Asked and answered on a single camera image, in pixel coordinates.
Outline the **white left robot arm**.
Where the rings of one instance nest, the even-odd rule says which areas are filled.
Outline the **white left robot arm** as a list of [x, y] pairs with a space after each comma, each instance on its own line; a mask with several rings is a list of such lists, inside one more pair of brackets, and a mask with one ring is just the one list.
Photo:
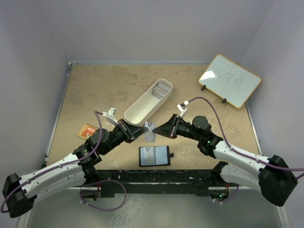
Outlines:
[[16, 218], [30, 211], [34, 202], [45, 196], [83, 184], [95, 185], [98, 173], [94, 166], [102, 160], [101, 156], [123, 142], [135, 141], [147, 130], [144, 126], [120, 119], [112, 131], [97, 129], [82, 145], [58, 162], [23, 176], [9, 175], [2, 190], [1, 213]]

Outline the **white plastic card tray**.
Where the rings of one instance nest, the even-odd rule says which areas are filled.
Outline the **white plastic card tray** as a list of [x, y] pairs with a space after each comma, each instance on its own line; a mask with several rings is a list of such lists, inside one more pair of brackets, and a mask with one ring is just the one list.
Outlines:
[[[158, 82], [163, 82], [171, 88], [162, 99], [158, 99], [152, 95], [152, 89], [157, 85]], [[158, 79], [124, 112], [125, 120], [130, 124], [143, 126], [145, 122], [148, 121], [171, 96], [172, 90], [173, 84], [171, 82], [164, 78]]]

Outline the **credit card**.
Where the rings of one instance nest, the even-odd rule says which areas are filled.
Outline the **credit card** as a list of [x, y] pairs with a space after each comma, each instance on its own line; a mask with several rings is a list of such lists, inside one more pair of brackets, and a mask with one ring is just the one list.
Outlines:
[[153, 147], [140, 148], [140, 165], [152, 166], [155, 164], [155, 151]]

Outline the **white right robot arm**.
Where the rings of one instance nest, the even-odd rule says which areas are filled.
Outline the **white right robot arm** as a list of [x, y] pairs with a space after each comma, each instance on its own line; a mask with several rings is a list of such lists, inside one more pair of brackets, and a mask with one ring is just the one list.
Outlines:
[[269, 158], [228, 145], [212, 132], [204, 116], [196, 116], [189, 123], [174, 114], [169, 121], [153, 129], [153, 133], [171, 139], [183, 136], [195, 140], [201, 153], [222, 160], [211, 174], [211, 180], [217, 186], [225, 182], [246, 186], [281, 207], [298, 184], [283, 158], [277, 155]]

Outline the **black leather card holder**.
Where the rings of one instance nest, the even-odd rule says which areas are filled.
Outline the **black leather card holder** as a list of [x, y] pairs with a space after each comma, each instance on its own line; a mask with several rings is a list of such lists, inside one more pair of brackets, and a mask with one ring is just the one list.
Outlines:
[[139, 147], [140, 167], [170, 166], [173, 157], [174, 152], [166, 145]]

